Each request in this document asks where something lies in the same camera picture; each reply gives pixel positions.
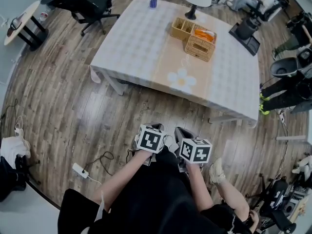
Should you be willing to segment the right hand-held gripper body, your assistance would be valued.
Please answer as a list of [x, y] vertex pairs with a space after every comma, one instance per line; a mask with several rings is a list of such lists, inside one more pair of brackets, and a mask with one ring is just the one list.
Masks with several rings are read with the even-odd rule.
[[212, 144], [207, 139], [199, 139], [197, 134], [182, 127], [176, 127], [174, 135], [178, 145], [174, 153], [180, 172], [187, 171], [187, 164], [198, 164], [202, 169], [209, 162]]

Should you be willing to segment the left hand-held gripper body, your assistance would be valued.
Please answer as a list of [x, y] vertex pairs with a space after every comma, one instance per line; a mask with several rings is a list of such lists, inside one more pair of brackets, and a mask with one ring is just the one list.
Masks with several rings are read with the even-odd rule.
[[132, 155], [138, 150], [145, 150], [152, 153], [152, 155], [143, 163], [145, 166], [150, 166], [151, 162], [156, 161], [156, 154], [160, 153], [164, 148], [167, 137], [168, 134], [164, 131], [163, 124], [141, 124], [132, 143]]

